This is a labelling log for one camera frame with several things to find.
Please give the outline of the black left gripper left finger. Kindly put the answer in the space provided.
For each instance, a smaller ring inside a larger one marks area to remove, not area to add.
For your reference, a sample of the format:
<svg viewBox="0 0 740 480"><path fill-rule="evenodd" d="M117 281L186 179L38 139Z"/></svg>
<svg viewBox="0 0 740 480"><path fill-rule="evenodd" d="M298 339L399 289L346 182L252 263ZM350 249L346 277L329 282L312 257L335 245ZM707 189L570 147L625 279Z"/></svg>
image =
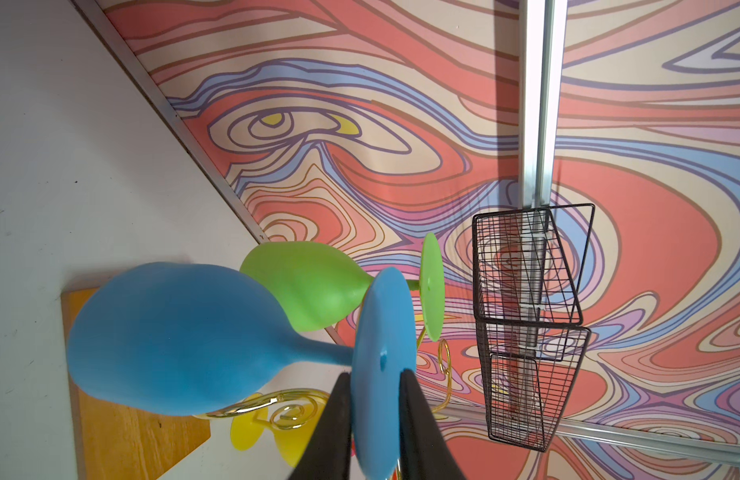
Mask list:
<svg viewBox="0 0 740 480"><path fill-rule="evenodd" d="M351 376L342 373L290 480L350 478Z"/></svg>

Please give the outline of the blue plastic wine glass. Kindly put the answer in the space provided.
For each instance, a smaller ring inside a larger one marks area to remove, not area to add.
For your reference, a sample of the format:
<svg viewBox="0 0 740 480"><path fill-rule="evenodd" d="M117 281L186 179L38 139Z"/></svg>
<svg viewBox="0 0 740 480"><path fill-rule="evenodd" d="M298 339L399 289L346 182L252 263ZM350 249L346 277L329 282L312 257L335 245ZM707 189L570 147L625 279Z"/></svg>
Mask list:
<svg viewBox="0 0 740 480"><path fill-rule="evenodd" d="M351 426L369 479L390 477L400 456L400 377L416 368L410 290L393 267L371 282L356 341L297 333L263 285L209 264L156 262L112 278L84 305L67 363L88 395L170 416L228 407L296 362L351 370Z"/></svg>

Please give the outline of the yellow plastic wine glass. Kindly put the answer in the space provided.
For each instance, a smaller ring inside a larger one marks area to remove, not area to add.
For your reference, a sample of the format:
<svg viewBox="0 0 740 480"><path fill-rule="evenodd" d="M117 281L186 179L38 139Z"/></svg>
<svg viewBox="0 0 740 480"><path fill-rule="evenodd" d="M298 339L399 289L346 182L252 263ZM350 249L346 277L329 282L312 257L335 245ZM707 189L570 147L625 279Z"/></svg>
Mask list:
<svg viewBox="0 0 740 480"><path fill-rule="evenodd" d="M265 431L273 434L283 460L295 467L301 460L321 417L321 408L285 406L269 414L267 408L248 412L232 420L230 439L240 451L251 449Z"/></svg>

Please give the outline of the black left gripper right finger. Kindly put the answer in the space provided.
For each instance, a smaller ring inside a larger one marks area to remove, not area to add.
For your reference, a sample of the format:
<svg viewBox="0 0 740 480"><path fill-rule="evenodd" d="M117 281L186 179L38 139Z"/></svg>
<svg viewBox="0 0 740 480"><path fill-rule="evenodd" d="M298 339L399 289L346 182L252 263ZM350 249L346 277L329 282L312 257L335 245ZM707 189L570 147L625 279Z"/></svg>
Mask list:
<svg viewBox="0 0 740 480"><path fill-rule="evenodd" d="M401 373L399 388L402 478L465 479L411 370Z"/></svg>

